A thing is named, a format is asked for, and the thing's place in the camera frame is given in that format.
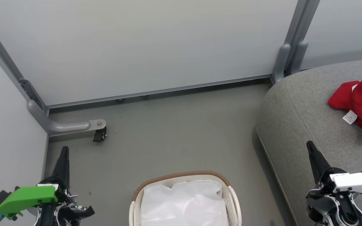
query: laundry basket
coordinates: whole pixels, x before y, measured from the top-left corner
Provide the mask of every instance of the laundry basket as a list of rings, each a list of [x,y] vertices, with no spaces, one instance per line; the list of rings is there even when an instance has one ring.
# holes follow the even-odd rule
[[[140,205],[142,203],[145,187],[153,185],[165,185],[172,187],[174,184],[197,180],[211,180],[219,183],[222,186],[222,197],[226,203],[228,224],[229,226],[241,226],[242,221],[240,203],[238,202],[234,189],[230,186],[230,183],[225,179],[224,176],[221,176],[221,174],[213,171],[175,173],[146,181],[138,187],[134,193],[134,196],[132,197],[132,203],[129,208],[129,226],[141,225]]]

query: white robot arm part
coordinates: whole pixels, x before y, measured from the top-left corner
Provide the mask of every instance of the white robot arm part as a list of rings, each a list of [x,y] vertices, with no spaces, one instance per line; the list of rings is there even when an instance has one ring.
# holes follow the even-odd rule
[[[330,167],[311,141],[307,148],[316,183],[306,196],[308,216],[317,226],[362,226],[362,211],[354,202],[362,194],[362,172]]]

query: gray metal post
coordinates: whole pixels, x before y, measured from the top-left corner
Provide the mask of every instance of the gray metal post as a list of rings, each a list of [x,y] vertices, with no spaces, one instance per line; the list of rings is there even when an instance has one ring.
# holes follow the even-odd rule
[[[279,54],[277,55],[275,66],[273,68],[272,76],[270,80],[273,84],[276,84],[282,78],[284,78],[284,66],[287,62],[288,54],[290,53],[290,45],[284,44],[279,49]]]
[[[304,57],[306,47],[308,46],[308,42],[303,41],[315,15],[319,2],[320,0],[307,0],[304,6],[296,32],[291,40],[291,51],[287,58],[287,64],[285,67],[285,70],[287,71],[286,75],[290,75],[288,72],[296,71],[296,68],[301,66],[303,59],[300,59],[299,57]]]
[[[291,60],[290,66],[287,67],[286,74],[290,75],[300,72],[301,64],[303,62],[307,47],[308,47],[308,42],[305,40],[298,44],[296,52],[294,53],[293,58]]]

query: clothing label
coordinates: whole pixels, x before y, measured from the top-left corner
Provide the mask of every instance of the clothing label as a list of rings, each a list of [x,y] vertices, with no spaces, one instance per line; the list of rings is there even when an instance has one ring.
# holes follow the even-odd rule
[[[343,120],[345,120],[350,125],[353,124],[353,122],[357,119],[356,113],[354,113],[352,110],[350,110],[344,117]]]
[[[355,89],[356,86],[357,86],[357,85],[354,85],[354,86],[352,87],[352,92],[353,92],[353,90]]]

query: caster wheel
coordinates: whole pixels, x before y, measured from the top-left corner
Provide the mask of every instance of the caster wheel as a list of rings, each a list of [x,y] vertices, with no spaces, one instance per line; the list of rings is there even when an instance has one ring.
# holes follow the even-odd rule
[[[107,137],[107,127],[104,127],[101,130],[96,130],[95,137],[93,138],[93,142],[102,142]]]

